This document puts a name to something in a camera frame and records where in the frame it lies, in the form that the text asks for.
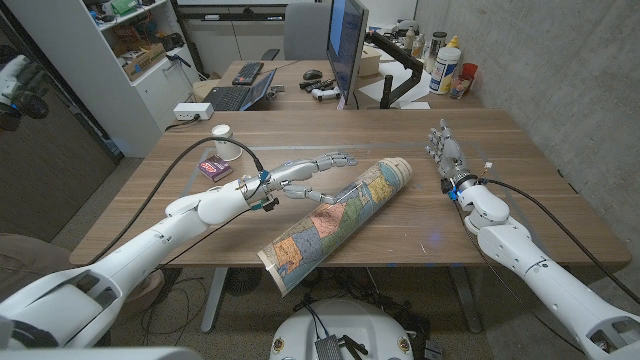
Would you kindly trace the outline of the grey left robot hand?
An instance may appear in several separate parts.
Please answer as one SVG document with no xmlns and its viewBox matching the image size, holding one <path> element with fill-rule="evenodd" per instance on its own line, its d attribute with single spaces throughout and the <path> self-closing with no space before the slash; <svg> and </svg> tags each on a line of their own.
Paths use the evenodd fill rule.
<svg viewBox="0 0 640 360">
<path fill-rule="evenodd" d="M 333 205 L 337 200 L 330 195 L 313 190 L 309 186 L 296 185 L 296 181 L 305 181 L 315 173 L 333 167 L 355 166 L 357 160 L 348 153 L 326 153 L 314 159 L 296 159 L 288 161 L 269 172 L 265 180 L 259 182 L 256 193 L 269 195 L 272 191 L 282 191 L 292 199 L 311 199 L 319 203 Z"/>
</svg>

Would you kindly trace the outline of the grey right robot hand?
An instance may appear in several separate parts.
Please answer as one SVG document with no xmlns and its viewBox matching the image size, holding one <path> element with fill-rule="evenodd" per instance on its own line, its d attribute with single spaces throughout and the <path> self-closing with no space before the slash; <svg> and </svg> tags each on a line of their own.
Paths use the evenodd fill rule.
<svg viewBox="0 0 640 360">
<path fill-rule="evenodd" d="M 465 154 L 444 119 L 440 120 L 439 130 L 430 130 L 428 138 L 431 144 L 425 149 L 438 167 L 443 193 L 461 193 L 477 184 L 478 177 L 469 169 Z"/>
</svg>

